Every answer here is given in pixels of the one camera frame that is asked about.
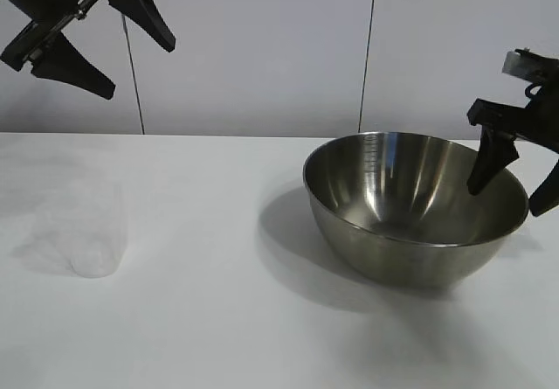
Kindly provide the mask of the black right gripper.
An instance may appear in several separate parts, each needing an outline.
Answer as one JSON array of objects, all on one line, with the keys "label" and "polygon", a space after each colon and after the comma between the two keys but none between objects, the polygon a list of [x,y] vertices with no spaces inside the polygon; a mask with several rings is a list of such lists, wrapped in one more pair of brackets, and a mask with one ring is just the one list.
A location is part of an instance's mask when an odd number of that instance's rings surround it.
[{"label": "black right gripper", "polygon": [[[525,80],[524,107],[476,100],[467,112],[471,125],[482,126],[480,146],[467,180],[471,195],[479,195],[506,167],[519,158],[516,138],[558,151],[558,59],[528,48],[507,52],[502,72]],[[531,214],[539,217],[558,206],[559,162],[529,197]]]}]

